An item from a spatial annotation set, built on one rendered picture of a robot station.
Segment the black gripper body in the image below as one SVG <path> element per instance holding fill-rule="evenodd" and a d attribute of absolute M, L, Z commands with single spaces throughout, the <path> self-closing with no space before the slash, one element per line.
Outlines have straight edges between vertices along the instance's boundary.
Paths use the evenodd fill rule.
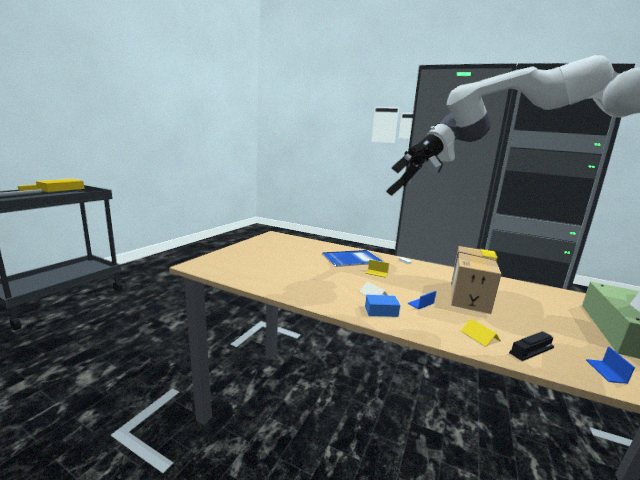
<path fill-rule="evenodd" d="M 441 153 L 443 151 L 444 145 L 443 145 L 442 140 L 438 136 L 436 136 L 434 134 L 429 134 L 423 140 L 425 140 L 425 139 L 428 142 L 430 142 L 431 145 L 427 149 L 425 149 L 424 151 L 420 152 L 421 155 L 427 155 L 427 157 L 428 157 L 428 155 L 431 154 L 431 153 L 433 155 L 434 154 L 438 155 L 439 153 Z M 422 160 L 423 159 L 414 159 L 412 162 L 415 165 L 419 165 Z"/>

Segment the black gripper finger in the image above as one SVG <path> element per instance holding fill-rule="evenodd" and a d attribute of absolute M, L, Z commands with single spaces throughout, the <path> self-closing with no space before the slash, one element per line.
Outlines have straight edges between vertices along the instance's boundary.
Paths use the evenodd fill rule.
<path fill-rule="evenodd" d="M 409 148 L 409 152 L 406 151 L 404 154 L 406 156 L 402 157 L 395 165 L 392 166 L 395 172 L 399 173 L 403 168 L 405 168 L 413 159 L 425 159 L 427 155 L 421 155 L 420 152 L 427 149 L 431 143 L 427 140 L 422 141 L 421 143 Z"/>
<path fill-rule="evenodd" d="M 413 160 L 412 160 L 413 161 Z M 390 194 L 391 196 L 394 195 L 402 186 L 406 186 L 407 183 L 409 182 L 409 180 L 415 175 L 415 173 L 422 167 L 422 164 L 425 162 L 425 159 L 423 159 L 419 165 L 415 165 L 412 163 L 412 161 L 410 162 L 410 166 L 408 167 L 408 169 L 404 172 L 404 174 L 401 176 L 400 179 L 398 179 L 390 188 L 388 188 L 386 190 L 386 192 L 388 194 Z M 420 167 L 420 168 L 419 168 Z M 418 169 L 418 170 L 416 170 Z M 411 176 L 412 175 L 412 176 Z M 405 180 L 405 181 L 404 181 Z"/>

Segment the blue rectangular block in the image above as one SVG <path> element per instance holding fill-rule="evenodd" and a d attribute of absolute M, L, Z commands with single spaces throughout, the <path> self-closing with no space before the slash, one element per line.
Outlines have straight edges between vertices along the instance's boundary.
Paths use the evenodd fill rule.
<path fill-rule="evenodd" d="M 368 316 L 399 317 L 400 303 L 392 295 L 366 295 L 365 308 Z"/>

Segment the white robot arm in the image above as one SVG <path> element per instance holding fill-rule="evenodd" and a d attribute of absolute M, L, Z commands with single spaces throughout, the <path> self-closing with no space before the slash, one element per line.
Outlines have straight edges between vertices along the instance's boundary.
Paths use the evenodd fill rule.
<path fill-rule="evenodd" d="M 552 70 L 529 67 L 460 85 L 451 91 L 447 100 L 451 113 L 427 133 L 438 136 L 444 145 L 441 153 L 431 153 L 427 157 L 426 166 L 432 174 L 440 172 L 441 161 L 455 159 L 456 139 L 477 141 L 490 130 L 491 123 L 482 96 L 506 89 L 521 91 L 534 105 L 544 110 L 593 98 L 601 110 L 612 117 L 640 113 L 640 68 L 617 73 L 610 60 L 601 55 Z"/>

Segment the blue notebook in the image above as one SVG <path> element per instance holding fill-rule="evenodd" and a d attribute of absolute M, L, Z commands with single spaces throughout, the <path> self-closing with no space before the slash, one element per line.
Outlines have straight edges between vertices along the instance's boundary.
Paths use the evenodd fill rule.
<path fill-rule="evenodd" d="M 322 252 L 335 267 L 369 265 L 369 259 L 382 261 L 367 250 Z"/>

